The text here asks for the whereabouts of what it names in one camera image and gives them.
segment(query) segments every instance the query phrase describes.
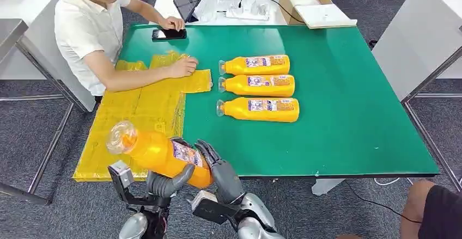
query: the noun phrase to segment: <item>black cable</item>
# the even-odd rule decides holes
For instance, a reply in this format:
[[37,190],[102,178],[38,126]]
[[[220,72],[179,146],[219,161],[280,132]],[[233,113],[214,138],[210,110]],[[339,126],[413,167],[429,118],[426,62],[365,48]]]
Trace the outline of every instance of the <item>black cable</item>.
[[127,210],[130,210],[130,211],[135,212],[135,213],[138,212],[138,210],[136,210],[136,209],[134,209],[134,208],[131,208],[129,205],[127,205],[125,208],[126,208]]
[[[273,2],[276,3],[276,4],[278,4],[279,7],[281,7],[281,9],[283,9],[287,14],[289,14],[289,16],[292,17],[292,19],[295,19],[296,21],[298,21],[298,22],[300,22],[300,23],[304,23],[303,21],[301,21],[301,20],[297,19],[296,17],[292,16],[292,14],[289,13],[285,8],[283,8],[283,7],[279,4],[279,2],[277,2],[277,1],[275,1],[275,0],[271,0],[271,1],[273,1]],[[239,8],[241,7],[241,3],[242,3],[242,0],[239,1],[239,5],[238,5]]]
[[355,196],[358,197],[359,199],[361,199],[361,200],[363,200],[363,201],[365,201],[365,202],[368,202],[368,203],[372,203],[372,204],[374,204],[374,205],[383,206],[383,207],[387,208],[388,210],[392,211],[393,213],[395,213],[395,214],[397,214],[397,215],[403,217],[404,219],[406,219],[406,220],[408,220],[408,221],[410,221],[410,222],[413,222],[413,223],[416,223],[416,224],[421,224],[421,223],[422,223],[422,222],[419,222],[419,221],[411,220],[411,219],[409,219],[408,217],[405,217],[405,216],[401,215],[400,213],[398,213],[397,211],[393,210],[392,208],[390,208],[390,207],[388,207],[388,206],[386,206],[386,205],[379,204],[379,203],[376,203],[376,202],[374,202],[374,201],[370,201],[370,200],[361,198],[361,197],[353,190],[353,188],[352,188],[351,185],[347,182],[347,180],[345,180],[345,183],[348,185],[348,187],[350,187],[351,191],[352,191],[352,192],[355,194]]

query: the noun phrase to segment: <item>black phone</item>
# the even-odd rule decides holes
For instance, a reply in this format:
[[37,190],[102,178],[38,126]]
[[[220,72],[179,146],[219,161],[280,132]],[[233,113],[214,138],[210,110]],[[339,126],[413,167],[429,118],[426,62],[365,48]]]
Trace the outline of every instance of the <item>black phone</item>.
[[175,29],[154,29],[152,39],[153,41],[168,39],[186,39],[186,30],[181,29],[180,31],[176,31]]

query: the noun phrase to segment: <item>metal frame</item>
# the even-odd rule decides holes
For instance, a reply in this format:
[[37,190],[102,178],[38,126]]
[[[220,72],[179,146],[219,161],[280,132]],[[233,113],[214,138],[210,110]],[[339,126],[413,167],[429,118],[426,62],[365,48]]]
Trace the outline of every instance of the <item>metal frame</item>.
[[40,163],[39,168],[37,169],[37,172],[35,173],[34,179],[32,180],[32,183],[27,191],[23,191],[21,189],[6,185],[2,182],[0,182],[0,192],[10,194],[10,195],[15,195],[21,199],[28,200],[30,202],[40,204],[40,205],[48,205],[51,203],[50,199],[46,199],[43,197],[40,197],[38,195],[35,195],[35,191],[37,190],[38,184],[44,174],[44,171],[50,161],[50,158],[54,152],[54,149],[56,145],[58,144],[59,138],[61,137],[61,134],[63,133],[64,127],[69,119],[69,115],[72,112],[72,109],[74,105],[78,108],[78,110],[85,112],[84,106],[79,103],[75,97],[73,96],[72,93],[69,92],[69,90],[60,84],[58,80],[56,80],[46,68],[44,68],[25,47],[24,43],[22,42],[23,38],[20,38],[18,42],[16,42],[16,47],[21,51],[22,54],[42,73],[42,75],[49,81],[51,82],[56,89],[58,89],[61,94],[58,95],[41,95],[41,96],[16,96],[16,97],[0,97],[0,101],[27,101],[27,100],[51,100],[51,99],[63,99],[66,98],[69,100],[69,106],[66,109],[66,112],[64,113],[64,116],[54,133],[53,139],[50,142],[50,145],[48,146],[48,149],[45,153],[45,156]]
[[410,104],[410,101],[415,97],[415,98],[444,98],[444,99],[450,99],[450,98],[461,98],[462,93],[449,93],[449,94],[431,94],[431,93],[419,93],[424,89],[430,82],[432,82],[434,79],[436,79],[441,73],[446,71],[454,62],[456,62],[460,57],[462,57],[462,46],[458,48],[450,57],[448,57],[435,71],[433,71],[422,83],[420,83],[409,95],[407,95],[402,101],[401,104],[405,108],[405,110],[409,113],[409,116],[411,120],[413,121],[414,125],[417,127],[417,129],[420,131],[422,137],[425,139],[427,144],[430,146],[430,150],[432,154],[440,161],[441,165],[443,166],[443,169],[445,172],[449,175],[449,179],[453,182],[455,185],[457,191],[461,192],[462,191],[462,186],[459,183],[459,180],[455,176],[454,172],[452,171],[451,167],[443,157],[443,154],[441,151],[438,149],[436,146],[435,142],[433,142],[430,134],[428,131],[425,129],[424,125],[418,118],[416,112],[414,109],[412,109],[412,106]]

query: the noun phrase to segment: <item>bottle label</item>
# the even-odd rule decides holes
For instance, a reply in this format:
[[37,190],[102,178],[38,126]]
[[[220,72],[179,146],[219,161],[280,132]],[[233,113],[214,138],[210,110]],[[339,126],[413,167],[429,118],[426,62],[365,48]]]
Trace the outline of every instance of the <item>bottle label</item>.
[[248,84],[249,87],[261,87],[263,85],[269,86],[271,84],[271,82],[265,80],[264,77],[248,76],[247,77],[247,84]]
[[286,75],[280,76],[247,76],[247,84],[249,87],[271,87],[280,85],[289,85],[290,80]]
[[284,64],[283,56],[246,58],[246,65],[248,68],[256,68],[258,66],[283,65],[283,64]]
[[274,86],[290,85],[290,79],[286,75],[271,76],[271,84],[274,85]]
[[189,148],[185,145],[179,144],[172,141],[173,144],[173,156],[177,159],[193,163],[198,167],[202,167],[202,158],[200,157],[199,151],[196,149]]
[[292,99],[250,99],[248,101],[249,111],[292,111],[295,105]]

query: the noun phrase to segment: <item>green table mat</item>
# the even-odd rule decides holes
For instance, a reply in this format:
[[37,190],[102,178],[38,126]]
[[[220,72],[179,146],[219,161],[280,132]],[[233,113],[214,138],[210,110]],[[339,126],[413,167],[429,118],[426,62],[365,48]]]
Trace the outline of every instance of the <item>green table mat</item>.
[[[120,59],[149,64],[174,50],[211,69],[211,92],[188,94],[184,138],[211,143],[240,176],[433,176],[438,168],[356,27],[187,26],[187,39],[127,32]],[[300,102],[295,123],[217,117],[218,61],[287,54]]]

